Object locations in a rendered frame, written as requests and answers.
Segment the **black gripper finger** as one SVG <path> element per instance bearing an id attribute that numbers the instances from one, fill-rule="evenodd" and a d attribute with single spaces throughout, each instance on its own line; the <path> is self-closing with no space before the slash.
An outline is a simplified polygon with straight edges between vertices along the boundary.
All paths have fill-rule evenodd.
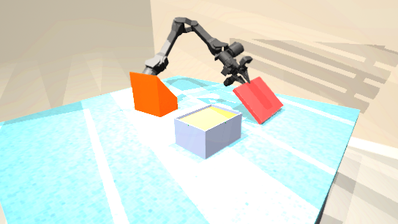
<path id="1" fill-rule="evenodd" d="M 251 83 L 249 79 L 248 67 L 241 68 L 239 70 L 239 74 L 241 74 L 248 83 Z"/>
<path id="2" fill-rule="evenodd" d="M 233 81 L 238 81 L 239 83 L 242 83 L 242 84 L 246 83 L 246 81 L 242 78 L 241 75 L 240 75 L 240 76 L 234 77 L 233 80 L 232 80 L 232 82 L 233 82 Z"/>

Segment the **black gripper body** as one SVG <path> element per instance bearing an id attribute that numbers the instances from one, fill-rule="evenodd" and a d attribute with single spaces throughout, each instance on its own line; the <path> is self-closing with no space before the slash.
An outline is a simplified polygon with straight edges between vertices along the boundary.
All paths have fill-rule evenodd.
<path id="1" fill-rule="evenodd" d="M 250 63 L 252 61 L 252 58 L 250 56 L 245 56 L 243 57 L 240 62 L 238 63 L 233 57 L 230 57 L 229 60 L 231 60 L 236 67 L 233 67 L 231 69 L 231 71 L 229 72 L 230 74 L 232 74 L 230 77 L 226 78 L 225 81 L 223 82 L 223 84 L 226 86 L 232 85 L 235 81 L 232 82 L 233 78 L 238 76 L 237 74 L 239 73 L 239 70 L 243 67 L 246 67 L 246 63 Z"/>

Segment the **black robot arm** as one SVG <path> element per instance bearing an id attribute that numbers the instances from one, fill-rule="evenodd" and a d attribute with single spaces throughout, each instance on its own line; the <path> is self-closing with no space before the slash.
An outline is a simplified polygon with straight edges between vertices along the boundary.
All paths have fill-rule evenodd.
<path id="1" fill-rule="evenodd" d="M 190 25 L 189 27 L 185 27 L 184 23 Z M 170 33 L 162 46 L 159 53 L 155 54 L 152 59 L 146 61 L 146 68 L 142 74 L 146 75 L 158 75 L 160 72 L 166 69 L 169 61 L 168 55 L 177 39 L 178 36 L 182 35 L 182 33 L 195 32 L 199 38 L 204 41 L 211 51 L 211 53 L 215 56 L 214 60 L 219 59 L 223 64 L 223 70 L 221 73 L 226 77 L 226 75 L 230 74 L 229 72 L 236 65 L 229 60 L 230 57 L 237 57 L 244 52 L 244 48 L 241 43 L 234 42 L 229 46 L 228 43 L 220 42 L 217 38 L 213 38 L 196 20 L 190 20 L 188 18 L 177 17 L 173 19 Z M 222 51 L 222 47 L 224 47 L 224 51 Z M 228 59 L 228 60 L 227 60 Z M 227 60 L 227 61 L 226 61 Z M 226 62 L 225 62 L 226 61 Z"/>

